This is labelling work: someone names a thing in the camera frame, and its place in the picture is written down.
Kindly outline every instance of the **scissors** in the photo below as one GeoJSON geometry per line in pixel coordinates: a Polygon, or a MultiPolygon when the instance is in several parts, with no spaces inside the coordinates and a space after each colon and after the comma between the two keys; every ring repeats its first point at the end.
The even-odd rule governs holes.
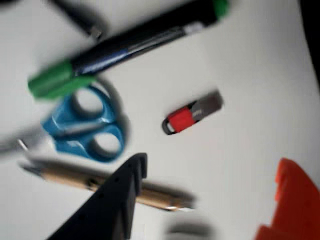
{"type": "Polygon", "coordinates": [[[45,120],[39,129],[0,143],[0,152],[11,150],[28,151],[45,137],[53,141],[57,152],[78,155],[98,162],[108,163],[115,160],[124,150],[124,135],[116,123],[116,114],[110,99],[96,87],[86,87],[102,103],[102,111],[92,116],[81,113],[73,95],[65,97],[62,103],[45,120]],[[119,142],[118,151],[110,156],[95,142],[98,134],[111,134],[119,142]]]}

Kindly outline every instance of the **green marker cap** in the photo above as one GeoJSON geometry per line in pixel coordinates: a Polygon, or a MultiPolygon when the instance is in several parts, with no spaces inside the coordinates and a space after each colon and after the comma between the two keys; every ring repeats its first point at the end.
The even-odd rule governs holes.
{"type": "Polygon", "coordinates": [[[228,0],[213,0],[214,12],[218,20],[227,15],[229,10],[228,0]]]}
{"type": "Polygon", "coordinates": [[[36,99],[53,100],[72,94],[94,80],[93,76],[74,76],[71,63],[64,61],[32,77],[28,88],[36,99]]]}

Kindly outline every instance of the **black plastic object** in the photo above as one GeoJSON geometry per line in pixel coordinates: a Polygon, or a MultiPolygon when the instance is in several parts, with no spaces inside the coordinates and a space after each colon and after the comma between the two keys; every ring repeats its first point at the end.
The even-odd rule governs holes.
{"type": "Polygon", "coordinates": [[[127,160],[48,240],[127,240],[136,196],[147,177],[147,154],[127,160]]]}
{"type": "Polygon", "coordinates": [[[18,2],[18,0],[0,0],[0,6],[16,2],[18,2]]]}
{"type": "Polygon", "coordinates": [[[300,0],[300,6],[305,37],[309,46],[315,74],[320,84],[320,17],[318,14],[317,1],[300,0]]]}
{"type": "Polygon", "coordinates": [[[170,130],[169,124],[170,124],[170,122],[169,122],[169,119],[168,119],[168,118],[166,118],[165,120],[163,120],[161,126],[162,126],[162,129],[163,129],[164,133],[167,134],[167,135],[176,134],[176,133],[177,133],[176,131],[170,130]]]}

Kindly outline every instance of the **black pen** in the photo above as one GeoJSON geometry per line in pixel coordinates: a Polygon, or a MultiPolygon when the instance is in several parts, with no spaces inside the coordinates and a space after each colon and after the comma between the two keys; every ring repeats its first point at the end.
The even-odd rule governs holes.
{"type": "Polygon", "coordinates": [[[227,10],[227,0],[187,3],[49,68],[31,78],[29,90],[35,98],[54,99],[70,94],[115,64],[201,31],[225,16],[227,10]]]}
{"type": "Polygon", "coordinates": [[[101,28],[89,19],[87,16],[82,14],[75,6],[66,2],[65,0],[48,0],[49,3],[54,4],[62,12],[64,12],[71,21],[73,21],[80,29],[82,29],[88,36],[99,40],[103,31],[101,28]]]}

